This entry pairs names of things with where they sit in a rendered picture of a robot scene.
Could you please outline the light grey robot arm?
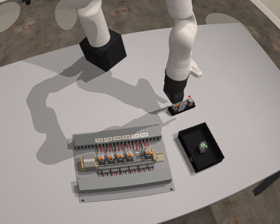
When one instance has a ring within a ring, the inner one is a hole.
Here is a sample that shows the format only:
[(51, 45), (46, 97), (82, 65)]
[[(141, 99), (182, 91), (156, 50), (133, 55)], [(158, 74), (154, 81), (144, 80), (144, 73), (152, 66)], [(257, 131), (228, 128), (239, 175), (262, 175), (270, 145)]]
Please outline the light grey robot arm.
[[(101, 0), (67, 0), (83, 26), (89, 44), (101, 47), (110, 40), (109, 30), (102, 12)], [(169, 15), (175, 24), (169, 35), (169, 64), (177, 69), (190, 66), (192, 46), (197, 34), (197, 22), (191, 0), (166, 0)]]

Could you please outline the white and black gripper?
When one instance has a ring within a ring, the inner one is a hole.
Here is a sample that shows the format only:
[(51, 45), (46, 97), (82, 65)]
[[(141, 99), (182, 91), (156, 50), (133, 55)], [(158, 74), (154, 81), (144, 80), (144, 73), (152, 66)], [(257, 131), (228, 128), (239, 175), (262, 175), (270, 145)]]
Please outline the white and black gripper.
[(185, 106), (184, 88), (186, 87), (189, 75), (196, 78), (201, 78), (202, 71), (191, 58), (190, 66), (186, 69), (177, 69), (172, 67), (169, 62), (165, 69), (165, 79), (163, 91), (167, 95), (172, 104), (179, 104), (178, 111), (182, 111)]

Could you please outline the relay with orange test button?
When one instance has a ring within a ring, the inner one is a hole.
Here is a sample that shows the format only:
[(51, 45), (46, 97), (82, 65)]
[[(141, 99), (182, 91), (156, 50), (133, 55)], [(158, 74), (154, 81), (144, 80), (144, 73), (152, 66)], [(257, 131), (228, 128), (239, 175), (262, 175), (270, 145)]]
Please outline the relay with orange test button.
[(116, 153), (117, 153), (117, 161), (118, 161), (118, 163), (124, 162), (123, 150), (118, 150), (118, 151), (116, 151)]
[(109, 164), (115, 163), (113, 151), (107, 152), (107, 157), (108, 157), (108, 163)]
[(126, 149), (127, 162), (133, 161), (133, 149)]
[(106, 164), (104, 152), (98, 153), (98, 161), (100, 165)]

